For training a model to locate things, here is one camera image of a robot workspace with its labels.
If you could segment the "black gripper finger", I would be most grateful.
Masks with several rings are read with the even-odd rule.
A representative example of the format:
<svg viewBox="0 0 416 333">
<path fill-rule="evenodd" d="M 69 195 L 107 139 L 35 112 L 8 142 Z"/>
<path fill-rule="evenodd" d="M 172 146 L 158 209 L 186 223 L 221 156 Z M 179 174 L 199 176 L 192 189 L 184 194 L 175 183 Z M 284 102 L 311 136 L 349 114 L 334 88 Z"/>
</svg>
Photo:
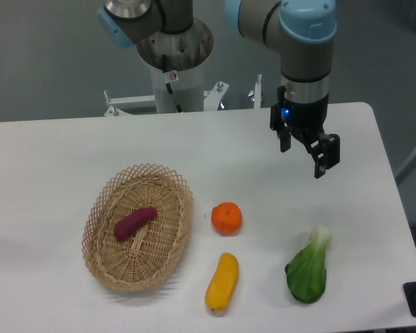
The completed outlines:
<svg viewBox="0 0 416 333">
<path fill-rule="evenodd" d="M 315 162 L 314 177 L 321 178 L 340 162 L 340 136 L 316 130 L 301 132 L 301 142 Z"/>
<path fill-rule="evenodd" d="M 291 148 L 291 133 L 289 128 L 282 128 L 277 130 L 277 136 L 279 138 L 280 151 L 285 153 Z"/>
</svg>

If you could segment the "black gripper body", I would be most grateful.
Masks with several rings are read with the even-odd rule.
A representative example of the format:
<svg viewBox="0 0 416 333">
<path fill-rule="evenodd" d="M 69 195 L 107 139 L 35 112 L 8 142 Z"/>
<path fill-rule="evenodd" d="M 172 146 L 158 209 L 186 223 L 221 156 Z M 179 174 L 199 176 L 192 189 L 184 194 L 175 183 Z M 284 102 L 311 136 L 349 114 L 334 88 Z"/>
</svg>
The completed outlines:
<svg viewBox="0 0 416 333">
<path fill-rule="evenodd" d="M 327 117 L 329 95 L 312 103 L 297 103 L 285 97 L 287 86 L 277 88 L 278 102 L 270 110 L 270 129 L 281 132 L 286 129 L 305 133 L 309 139 L 314 135 L 325 135 L 324 121 Z"/>
</svg>

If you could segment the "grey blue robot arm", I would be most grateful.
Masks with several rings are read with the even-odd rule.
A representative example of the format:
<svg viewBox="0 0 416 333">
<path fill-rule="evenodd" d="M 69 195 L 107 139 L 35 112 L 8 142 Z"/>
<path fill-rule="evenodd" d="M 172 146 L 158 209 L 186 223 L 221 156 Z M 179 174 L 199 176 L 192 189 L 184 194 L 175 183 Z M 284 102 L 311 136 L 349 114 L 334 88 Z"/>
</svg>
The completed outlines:
<svg viewBox="0 0 416 333">
<path fill-rule="evenodd" d="M 134 46 L 151 68 L 160 113 L 203 108 L 200 70 L 214 38 L 193 14 L 191 1 L 106 1 L 98 20 L 115 44 Z M 303 143 L 319 178 L 340 161 L 340 138 L 323 124 L 329 102 L 334 1 L 226 1 L 225 22 L 241 37 L 280 57 L 281 84 L 271 108 L 270 128 L 281 151 Z"/>
</svg>

